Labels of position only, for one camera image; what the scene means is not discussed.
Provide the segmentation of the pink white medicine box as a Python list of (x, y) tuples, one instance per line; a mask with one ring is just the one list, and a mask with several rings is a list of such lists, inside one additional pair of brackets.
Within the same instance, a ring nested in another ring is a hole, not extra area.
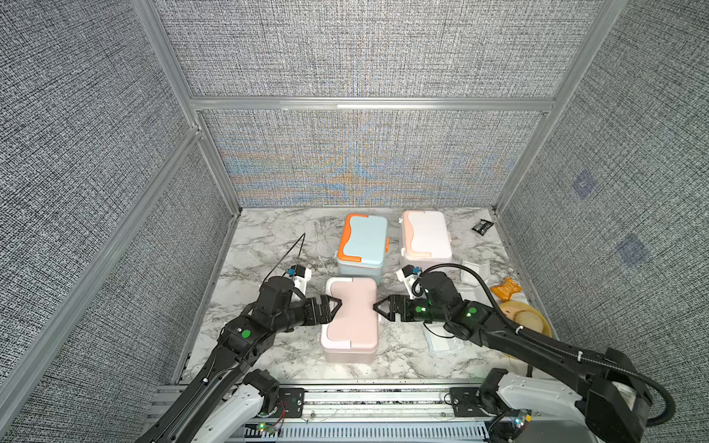
[(319, 342), (331, 364), (371, 365), (380, 342), (379, 315), (373, 309), (378, 301), (377, 282), (364, 277), (333, 277), (326, 284), (326, 295), (340, 299), (342, 305), (332, 322), (323, 325)]

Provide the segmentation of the blue orange medicine box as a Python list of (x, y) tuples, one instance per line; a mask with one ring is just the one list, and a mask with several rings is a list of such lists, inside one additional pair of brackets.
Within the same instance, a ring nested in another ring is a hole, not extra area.
[(340, 276), (381, 282), (390, 243), (388, 225), (389, 221), (382, 216), (347, 215), (336, 255)]

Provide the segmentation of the white pink medicine chest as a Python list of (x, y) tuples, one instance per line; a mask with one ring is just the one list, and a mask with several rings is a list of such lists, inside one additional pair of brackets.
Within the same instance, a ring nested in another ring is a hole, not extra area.
[(402, 266), (428, 269), (452, 260), (452, 238), (442, 212), (407, 210), (400, 225)]

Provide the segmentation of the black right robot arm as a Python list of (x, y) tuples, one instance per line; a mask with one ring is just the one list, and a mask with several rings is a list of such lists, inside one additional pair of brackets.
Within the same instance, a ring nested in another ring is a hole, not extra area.
[(445, 273), (446, 264), (406, 270), (415, 280), (410, 295), (389, 295), (373, 309), (389, 321), (441, 323), (461, 341), (500, 351), (550, 376), (544, 389), (514, 384), (503, 369), (489, 372), (478, 391), (493, 415), (535, 410), (585, 425), (604, 442), (639, 442), (646, 428), (661, 426), (677, 405), (660, 383), (638, 373), (626, 354), (603, 354), (557, 341), (509, 319), (481, 284), (489, 302), (465, 300)]

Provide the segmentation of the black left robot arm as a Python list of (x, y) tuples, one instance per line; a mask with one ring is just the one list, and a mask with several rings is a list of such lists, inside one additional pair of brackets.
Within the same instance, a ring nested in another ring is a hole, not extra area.
[(287, 277), (269, 278), (257, 300), (223, 327), (207, 362), (182, 395), (138, 441), (192, 441), (229, 389), (273, 346), (278, 333), (328, 324), (342, 305), (330, 295), (307, 297)]

